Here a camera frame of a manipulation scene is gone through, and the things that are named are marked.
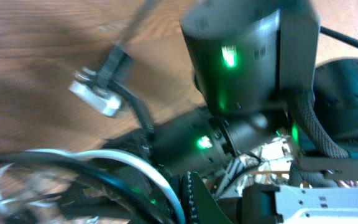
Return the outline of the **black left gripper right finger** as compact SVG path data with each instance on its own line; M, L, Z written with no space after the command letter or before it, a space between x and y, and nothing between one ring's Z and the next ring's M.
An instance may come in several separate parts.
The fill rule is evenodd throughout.
M197 172L181 179L181 206L189 224L231 224Z

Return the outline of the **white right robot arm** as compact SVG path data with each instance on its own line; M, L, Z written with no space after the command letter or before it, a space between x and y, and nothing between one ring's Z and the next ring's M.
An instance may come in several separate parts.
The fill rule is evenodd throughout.
M134 153L173 175L210 174L289 130L303 170L358 176L358 59L316 64L321 26L309 1L205 1L181 20L206 106L139 129L104 149Z

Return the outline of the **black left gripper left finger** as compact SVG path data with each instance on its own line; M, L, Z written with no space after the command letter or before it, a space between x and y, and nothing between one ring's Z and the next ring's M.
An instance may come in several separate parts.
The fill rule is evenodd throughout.
M144 195L116 175L80 176L63 191L57 205L68 220L99 217L131 223L181 223L176 193L154 186Z

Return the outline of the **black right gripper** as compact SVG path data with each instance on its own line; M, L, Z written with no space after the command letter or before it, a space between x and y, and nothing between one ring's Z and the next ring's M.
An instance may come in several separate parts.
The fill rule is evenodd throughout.
M282 110L219 118L206 107L187 111L155 127L152 136L135 129L104 143L106 149L133 153L171 175L208 175L237 156L270 142L288 126Z

